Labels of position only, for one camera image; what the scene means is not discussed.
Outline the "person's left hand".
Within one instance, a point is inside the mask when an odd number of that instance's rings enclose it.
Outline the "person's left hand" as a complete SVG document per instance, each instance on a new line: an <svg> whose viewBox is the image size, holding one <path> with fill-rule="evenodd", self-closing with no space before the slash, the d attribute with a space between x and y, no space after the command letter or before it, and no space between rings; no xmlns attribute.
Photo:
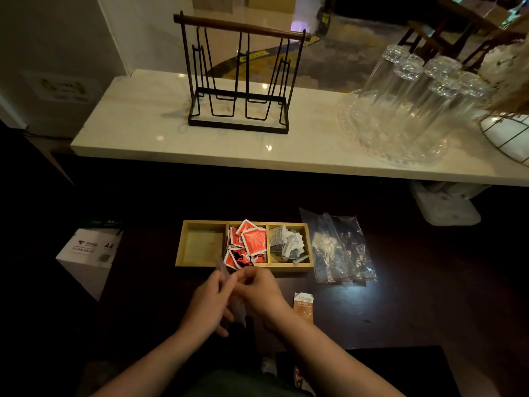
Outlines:
<svg viewBox="0 0 529 397"><path fill-rule="evenodd" d="M196 288L189 306L182 318L178 332L192 340L202 343L216 333L222 338L228 337L228 331L221 326L222 320L234 321L234 315L228 309L231 294L218 294L216 272Z"/></svg>

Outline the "person's right hand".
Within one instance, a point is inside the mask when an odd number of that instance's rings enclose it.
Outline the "person's right hand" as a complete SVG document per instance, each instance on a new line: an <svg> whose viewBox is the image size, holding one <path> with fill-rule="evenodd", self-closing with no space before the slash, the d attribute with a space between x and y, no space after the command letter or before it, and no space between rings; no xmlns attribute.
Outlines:
<svg viewBox="0 0 529 397"><path fill-rule="evenodd" d="M247 302L254 312L275 330L279 330L284 320L293 313L292 308L281 293L274 275L264 267L260 267L252 284L242 285L238 283L233 293Z"/></svg>

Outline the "small clear plastic bag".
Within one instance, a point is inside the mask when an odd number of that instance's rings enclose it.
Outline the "small clear plastic bag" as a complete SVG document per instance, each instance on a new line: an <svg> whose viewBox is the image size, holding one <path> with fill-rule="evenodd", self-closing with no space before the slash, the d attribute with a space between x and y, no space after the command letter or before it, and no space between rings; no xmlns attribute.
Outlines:
<svg viewBox="0 0 529 397"><path fill-rule="evenodd" d="M220 282L221 282L221 288L222 288L224 284L228 281L228 278L230 277L232 272L225 265L221 255L217 256L216 270L218 270L221 273ZM237 296L233 297L228 302L228 309L234 315L235 323L240 324L242 327L246 329L247 328L247 312L246 312L246 307L245 307L244 302L240 300Z"/></svg>

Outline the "person's left forearm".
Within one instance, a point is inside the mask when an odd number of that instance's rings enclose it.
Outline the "person's left forearm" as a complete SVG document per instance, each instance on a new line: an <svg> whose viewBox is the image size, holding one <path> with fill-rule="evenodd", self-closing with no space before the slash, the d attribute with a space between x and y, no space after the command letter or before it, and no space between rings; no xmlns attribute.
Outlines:
<svg viewBox="0 0 529 397"><path fill-rule="evenodd" d="M203 342L191 328L181 328L90 397L160 397Z"/></svg>

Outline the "person's right forearm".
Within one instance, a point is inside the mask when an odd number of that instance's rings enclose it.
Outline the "person's right forearm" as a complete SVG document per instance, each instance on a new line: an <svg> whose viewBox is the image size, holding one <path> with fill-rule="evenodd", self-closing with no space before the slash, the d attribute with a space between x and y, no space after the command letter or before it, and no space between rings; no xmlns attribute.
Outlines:
<svg viewBox="0 0 529 397"><path fill-rule="evenodd" d="M318 396L405 397L285 302L273 305L260 315L291 348L301 373Z"/></svg>

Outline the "wooden compartment tray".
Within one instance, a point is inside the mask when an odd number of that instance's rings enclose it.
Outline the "wooden compartment tray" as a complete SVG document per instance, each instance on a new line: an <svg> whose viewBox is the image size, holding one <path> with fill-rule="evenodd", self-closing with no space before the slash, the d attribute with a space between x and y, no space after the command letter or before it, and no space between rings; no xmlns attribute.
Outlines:
<svg viewBox="0 0 529 397"><path fill-rule="evenodd" d="M175 266L214 268L218 260L225 257L229 228L239 226L241 223L241 221L184 220ZM311 236L306 223L254 221L254 224L265 227L267 232L282 225L285 225L288 230L299 232L303 238L305 253L308 255L296 264L280 262L279 258L270 253L269 246L267 246L267 262L258 263L257 266L268 268L274 273L313 271Z"/></svg>

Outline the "pile of grey white packets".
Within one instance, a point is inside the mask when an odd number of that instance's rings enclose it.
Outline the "pile of grey white packets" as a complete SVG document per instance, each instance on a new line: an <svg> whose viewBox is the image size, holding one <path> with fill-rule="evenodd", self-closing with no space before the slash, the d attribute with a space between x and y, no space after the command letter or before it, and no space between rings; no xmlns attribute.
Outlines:
<svg viewBox="0 0 529 397"><path fill-rule="evenodd" d="M267 225L267 260L276 268L311 268L308 227L302 223Z"/></svg>

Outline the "brown and white sachet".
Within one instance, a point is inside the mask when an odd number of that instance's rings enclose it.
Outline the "brown and white sachet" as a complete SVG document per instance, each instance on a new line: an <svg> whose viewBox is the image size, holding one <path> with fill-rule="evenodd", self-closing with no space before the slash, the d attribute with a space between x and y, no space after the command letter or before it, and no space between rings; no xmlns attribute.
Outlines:
<svg viewBox="0 0 529 397"><path fill-rule="evenodd" d="M309 293L294 293L294 311L309 323L314 323L314 296Z"/></svg>

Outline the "green and black box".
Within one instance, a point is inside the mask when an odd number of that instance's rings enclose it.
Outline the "green and black box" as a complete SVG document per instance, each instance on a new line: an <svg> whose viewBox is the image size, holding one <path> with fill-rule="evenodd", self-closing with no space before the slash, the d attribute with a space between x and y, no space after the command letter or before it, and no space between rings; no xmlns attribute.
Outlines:
<svg viewBox="0 0 529 397"><path fill-rule="evenodd" d="M123 221L120 220L113 220L113 219L87 219L83 220L79 224L79 228L83 229L93 229L95 231L103 231L103 230L122 230L123 228Z"/></svg>

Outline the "white paper carton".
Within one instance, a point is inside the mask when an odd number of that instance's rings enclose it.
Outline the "white paper carton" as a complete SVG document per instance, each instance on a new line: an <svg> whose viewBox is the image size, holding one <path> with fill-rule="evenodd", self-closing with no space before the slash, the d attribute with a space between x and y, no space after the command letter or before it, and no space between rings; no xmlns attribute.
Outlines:
<svg viewBox="0 0 529 397"><path fill-rule="evenodd" d="M56 260L99 301L121 239L119 229L79 228L56 255Z"/></svg>

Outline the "clear glass serving tray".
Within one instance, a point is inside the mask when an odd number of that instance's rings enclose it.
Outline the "clear glass serving tray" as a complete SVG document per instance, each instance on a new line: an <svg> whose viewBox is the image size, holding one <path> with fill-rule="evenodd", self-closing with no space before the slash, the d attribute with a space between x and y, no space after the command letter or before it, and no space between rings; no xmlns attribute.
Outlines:
<svg viewBox="0 0 529 397"><path fill-rule="evenodd" d="M446 117L429 122L412 111L410 100L399 105L389 95L375 103L376 92L359 95L360 89L342 97L337 118L345 135L368 155L396 167L432 166L446 155L452 142Z"/></svg>

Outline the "clear drinking glass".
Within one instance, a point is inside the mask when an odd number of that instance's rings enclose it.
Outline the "clear drinking glass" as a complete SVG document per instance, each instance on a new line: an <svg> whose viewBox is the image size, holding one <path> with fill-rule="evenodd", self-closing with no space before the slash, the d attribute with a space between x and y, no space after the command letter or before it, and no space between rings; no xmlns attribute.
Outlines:
<svg viewBox="0 0 529 397"><path fill-rule="evenodd" d="M385 48L358 95L358 104L361 111L368 110L376 96L381 94L382 86L385 84L387 77L391 74L395 66L408 57L409 52L403 46L390 44Z"/></svg>
<svg viewBox="0 0 529 397"><path fill-rule="evenodd" d="M423 162L432 157L443 139L440 122L460 92L459 81L453 77L424 78L428 83L414 86L395 112L387 151L395 161Z"/></svg>
<svg viewBox="0 0 529 397"><path fill-rule="evenodd" d="M432 126L428 140L429 155L439 155L446 145L446 139L455 128L472 119L474 110L489 93L490 84L478 74L460 71L455 75L458 80L458 94L450 101Z"/></svg>
<svg viewBox="0 0 529 397"><path fill-rule="evenodd" d="M365 132L369 144L376 144L380 135L387 130L389 121L396 115L412 87L423 74L424 64L422 58L411 54L395 66L387 77L381 94L376 96L366 112Z"/></svg>
<svg viewBox="0 0 529 397"><path fill-rule="evenodd" d="M440 55L429 60L424 73L410 94L411 107L407 113L407 130L412 138L428 129L458 94L455 75L462 63Z"/></svg>

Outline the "wooden chair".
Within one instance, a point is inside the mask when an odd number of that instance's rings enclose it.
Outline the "wooden chair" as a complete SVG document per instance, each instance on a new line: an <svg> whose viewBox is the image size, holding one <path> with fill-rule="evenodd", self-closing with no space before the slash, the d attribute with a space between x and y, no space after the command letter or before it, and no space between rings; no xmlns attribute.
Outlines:
<svg viewBox="0 0 529 397"><path fill-rule="evenodd" d="M398 42L427 62L445 56L477 71L486 52L529 35L529 0L437 0L425 18L409 20Z"/></svg>

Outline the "white dried flower bunch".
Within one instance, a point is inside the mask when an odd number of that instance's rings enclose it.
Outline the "white dried flower bunch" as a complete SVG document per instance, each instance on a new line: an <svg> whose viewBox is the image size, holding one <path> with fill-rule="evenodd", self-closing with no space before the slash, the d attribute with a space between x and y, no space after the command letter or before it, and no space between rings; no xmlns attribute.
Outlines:
<svg viewBox="0 0 529 397"><path fill-rule="evenodd" d="M495 113L529 115L529 35L488 51L478 75L489 83L480 107Z"/></svg>

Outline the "wall label sticker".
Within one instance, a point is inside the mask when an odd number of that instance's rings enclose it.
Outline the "wall label sticker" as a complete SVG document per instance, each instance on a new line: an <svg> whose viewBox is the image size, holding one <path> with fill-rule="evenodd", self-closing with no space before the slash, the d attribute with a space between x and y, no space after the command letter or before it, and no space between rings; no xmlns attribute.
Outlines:
<svg viewBox="0 0 529 397"><path fill-rule="evenodd" d="M85 105L97 102L103 93L96 79L34 71L21 71L21 76L36 96L45 101Z"/></svg>

